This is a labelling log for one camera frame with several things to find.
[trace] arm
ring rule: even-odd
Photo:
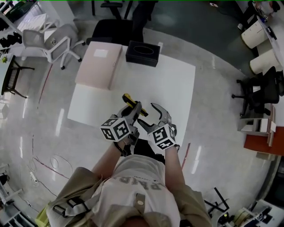
[[[123,150],[126,142],[121,140],[118,142],[119,147]],[[98,177],[103,176],[103,180],[111,177],[114,168],[120,158],[120,151],[115,147],[114,143],[111,143],[110,147],[106,150],[101,159],[93,167],[92,172]]]
[[[185,179],[178,159],[177,149],[174,146],[166,149],[165,157],[166,187],[171,191],[177,186],[185,184]]]

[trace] white office chair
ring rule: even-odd
[[[82,44],[83,46],[86,44],[83,40],[78,41],[76,32],[69,24],[65,24],[57,28],[46,41],[44,41],[43,33],[34,30],[24,30],[22,39],[25,48],[36,47],[41,49],[50,63],[55,62],[60,56],[62,56],[60,62],[62,70],[65,69],[64,60],[67,54],[73,55],[78,62],[82,61],[80,56],[74,53],[71,49],[79,44]]]

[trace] black office chair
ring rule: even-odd
[[[92,37],[86,40],[87,45],[91,41],[117,43],[125,46],[128,46],[130,40],[143,42],[143,28],[154,9],[155,3],[156,1],[139,2],[133,12],[132,20],[122,20],[120,15],[116,20],[100,20]],[[106,4],[111,4],[112,8],[116,7],[115,3]]]
[[[245,115],[249,105],[250,110],[255,113],[270,115],[270,111],[264,107],[265,103],[278,103],[279,96],[284,95],[283,71],[276,72],[275,67],[271,67],[265,75],[259,78],[251,78],[248,82],[237,80],[241,84],[243,96],[232,94],[232,98],[243,98],[244,105],[241,116]],[[253,92],[254,86],[260,86],[260,90]]]

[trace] black tissue box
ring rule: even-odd
[[[126,52],[126,61],[156,67],[159,53],[159,46],[130,41]]]

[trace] buckle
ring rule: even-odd
[[[67,218],[67,216],[65,216],[65,209],[63,207],[55,205],[52,210],[57,214],[62,215],[63,218]]]
[[[85,207],[85,209],[86,209],[86,211],[85,211],[84,213],[87,213],[87,212],[91,211],[91,210],[89,210],[88,207],[85,205],[84,200],[80,199],[79,197],[73,197],[73,198],[68,199],[68,200],[67,200],[67,204],[68,204],[70,207],[72,207],[72,208],[73,208],[74,206],[76,206],[76,205],[82,204],[82,205]]]

